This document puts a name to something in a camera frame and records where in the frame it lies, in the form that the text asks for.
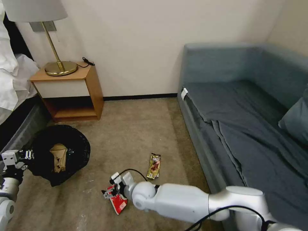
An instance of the beige carpet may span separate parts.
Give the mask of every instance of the beige carpet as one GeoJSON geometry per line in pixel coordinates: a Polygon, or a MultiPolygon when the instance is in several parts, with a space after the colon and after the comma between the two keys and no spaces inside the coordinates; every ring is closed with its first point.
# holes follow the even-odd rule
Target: beige carpet
{"type": "MultiPolygon", "coordinates": [[[[9,231],[184,230],[190,224],[137,210],[129,203],[117,216],[101,190],[116,171],[135,168],[146,174],[151,152],[161,154],[160,176],[153,183],[197,186],[209,192],[198,157],[175,98],[109,101],[100,121],[71,122],[91,144],[88,165],[51,187],[26,171],[9,231]]],[[[133,173],[136,181],[141,177],[133,173]]],[[[203,230],[222,230],[206,221],[203,230]]]]}

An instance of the brass lamp base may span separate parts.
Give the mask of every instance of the brass lamp base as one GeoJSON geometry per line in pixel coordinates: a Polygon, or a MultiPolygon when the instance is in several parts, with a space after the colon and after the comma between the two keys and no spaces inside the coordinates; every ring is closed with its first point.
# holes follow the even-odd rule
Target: brass lamp base
{"type": "Polygon", "coordinates": [[[46,74],[51,76],[63,76],[71,74],[78,69],[77,64],[71,61],[63,61],[61,63],[63,64],[63,70],[60,70],[58,63],[48,63],[45,66],[46,74]]]}

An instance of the wooden nightstand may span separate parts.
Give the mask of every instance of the wooden nightstand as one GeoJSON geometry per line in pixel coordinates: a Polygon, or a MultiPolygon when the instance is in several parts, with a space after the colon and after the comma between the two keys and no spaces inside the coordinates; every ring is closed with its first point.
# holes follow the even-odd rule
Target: wooden nightstand
{"type": "Polygon", "coordinates": [[[104,100],[95,66],[60,77],[42,68],[30,80],[55,122],[100,119],[104,100]]]}

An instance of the wall plate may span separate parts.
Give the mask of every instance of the wall plate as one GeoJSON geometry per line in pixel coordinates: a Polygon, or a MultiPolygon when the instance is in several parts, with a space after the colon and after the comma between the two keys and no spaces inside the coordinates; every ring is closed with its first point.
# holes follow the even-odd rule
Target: wall plate
{"type": "MultiPolygon", "coordinates": [[[[57,31],[53,21],[44,22],[47,31],[57,31]]],[[[30,22],[30,26],[34,32],[44,32],[44,28],[40,22],[30,22]]]]}

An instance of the black trash bag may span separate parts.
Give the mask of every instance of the black trash bag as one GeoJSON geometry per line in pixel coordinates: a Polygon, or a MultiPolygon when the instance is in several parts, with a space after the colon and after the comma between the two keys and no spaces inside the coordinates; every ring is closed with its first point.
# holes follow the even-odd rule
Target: black trash bag
{"type": "Polygon", "coordinates": [[[51,186],[62,184],[78,170],[85,167],[90,159],[90,144],[77,129],[68,125],[54,125],[38,132],[23,150],[32,150],[34,160],[28,165],[33,175],[50,181],[51,186]],[[57,143],[67,148],[65,171],[54,171],[54,156],[50,149],[57,143]]]}

